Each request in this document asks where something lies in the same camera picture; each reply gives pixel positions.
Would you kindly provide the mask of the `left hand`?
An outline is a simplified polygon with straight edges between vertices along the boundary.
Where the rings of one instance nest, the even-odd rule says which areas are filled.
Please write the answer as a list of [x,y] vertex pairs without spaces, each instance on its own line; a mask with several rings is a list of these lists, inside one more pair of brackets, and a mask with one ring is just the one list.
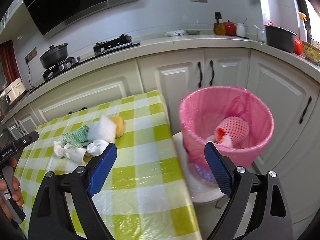
[[9,220],[17,224],[25,219],[22,209],[23,197],[20,183],[13,175],[13,168],[17,165],[17,160],[11,158],[1,169],[1,209]]

